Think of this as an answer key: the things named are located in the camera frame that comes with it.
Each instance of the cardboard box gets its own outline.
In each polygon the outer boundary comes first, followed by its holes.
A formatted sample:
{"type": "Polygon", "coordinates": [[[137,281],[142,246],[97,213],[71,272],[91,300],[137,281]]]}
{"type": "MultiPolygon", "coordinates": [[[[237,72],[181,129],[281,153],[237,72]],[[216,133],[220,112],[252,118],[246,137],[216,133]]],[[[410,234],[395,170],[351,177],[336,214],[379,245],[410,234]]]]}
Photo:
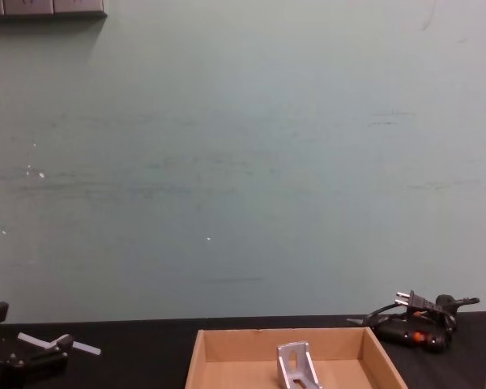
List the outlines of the cardboard box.
{"type": "Polygon", "coordinates": [[[407,389],[369,328],[200,331],[185,389],[280,389],[277,346],[302,340],[324,389],[407,389]]]}

